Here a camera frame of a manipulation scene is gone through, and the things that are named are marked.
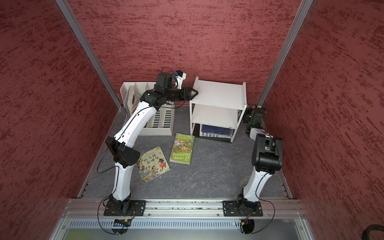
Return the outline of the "white two-tier bookshelf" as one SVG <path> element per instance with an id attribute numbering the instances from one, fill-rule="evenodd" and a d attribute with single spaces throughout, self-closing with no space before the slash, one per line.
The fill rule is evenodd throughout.
<path id="1" fill-rule="evenodd" d="M 205 137 L 225 143 L 232 143 L 244 116 L 247 104 L 246 83 L 229 84 L 200 80 L 196 77 L 193 89 L 198 94 L 190 105 L 190 134 L 199 138 L 203 125 L 231 130 L 231 137 Z"/>

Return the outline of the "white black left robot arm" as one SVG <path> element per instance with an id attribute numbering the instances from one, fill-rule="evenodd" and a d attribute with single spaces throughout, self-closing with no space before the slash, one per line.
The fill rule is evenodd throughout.
<path id="1" fill-rule="evenodd" d="M 187 74 L 181 70 L 159 73 L 154 87 L 143 93 L 136 110 L 122 129 L 114 137 L 106 138 L 116 167 L 114 190 L 108 197 L 106 216 L 126 216 L 132 212 L 130 182 L 133 167 L 140 158 L 140 152 L 133 149 L 135 141 L 150 118 L 164 104 L 190 101 L 199 94 L 191 87 L 182 86 L 186 78 Z"/>

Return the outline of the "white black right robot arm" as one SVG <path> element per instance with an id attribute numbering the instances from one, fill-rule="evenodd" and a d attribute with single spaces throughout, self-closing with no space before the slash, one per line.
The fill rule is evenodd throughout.
<path id="1" fill-rule="evenodd" d="M 254 141 L 251 177 L 237 198 L 238 213 L 246 215 L 258 211 L 261 192 L 269 178 L 283 165 L 283 139 L 270 135 L 263 120 L 263 107 L 248 107 L 243 122 L 248 137 Z"/>

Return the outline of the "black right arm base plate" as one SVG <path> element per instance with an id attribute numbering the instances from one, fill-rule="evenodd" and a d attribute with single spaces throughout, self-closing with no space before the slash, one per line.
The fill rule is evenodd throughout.
<path id="1" fill-rule="evenodd" d="M 242 201 L 222 201 L 225 217 L 262 217 L 263 210 L 260 202 Z"/>

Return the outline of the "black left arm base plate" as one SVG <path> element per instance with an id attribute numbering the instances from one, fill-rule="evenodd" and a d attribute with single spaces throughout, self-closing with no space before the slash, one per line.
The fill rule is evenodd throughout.
<path id="1" fill-rule="evenodd" d="M 142 217 L 146 209 L 146 203 L 147 202 L 145 200 L 133 200 L 123 202 L 110 200 L 106 205 L 103 215 L 107 217 Z"/>

